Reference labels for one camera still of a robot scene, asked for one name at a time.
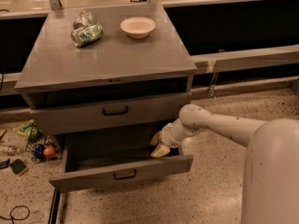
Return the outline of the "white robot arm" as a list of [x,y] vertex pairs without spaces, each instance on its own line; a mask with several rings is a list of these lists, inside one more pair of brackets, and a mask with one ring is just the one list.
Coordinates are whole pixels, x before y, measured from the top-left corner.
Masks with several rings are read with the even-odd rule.
[[247,149],[241,224],[299,224],[299,121],[217,115],[185,105],[151,139],[160,158],[208,129]]

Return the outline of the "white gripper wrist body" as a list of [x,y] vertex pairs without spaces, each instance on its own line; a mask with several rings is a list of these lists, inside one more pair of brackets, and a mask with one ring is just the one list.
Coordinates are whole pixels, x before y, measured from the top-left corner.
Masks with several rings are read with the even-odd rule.
[[180,119],[168,123],[160,131],[160,141],[163,145],[176,148],[189,137],[193,137],[203,131],[202,128],[192,128],[184,125]]

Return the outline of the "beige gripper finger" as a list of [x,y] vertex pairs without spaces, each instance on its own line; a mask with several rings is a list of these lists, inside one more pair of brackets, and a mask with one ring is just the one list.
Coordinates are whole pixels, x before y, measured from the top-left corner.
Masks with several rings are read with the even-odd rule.
[[168,147],[162,143],[159,143],[150,155],[153,158],[161,158],[161,157],[167,155],[169,152],[170,152],[170,147]]
[[149,143],[150,143],[152,146],[157,146],[157,145],[160,143],[160,141],[161,141],[160,136],[161,136],[161,133],[160,133],[160,132],[157,132],[157,133],[151,138],[151,140],[150,140]]

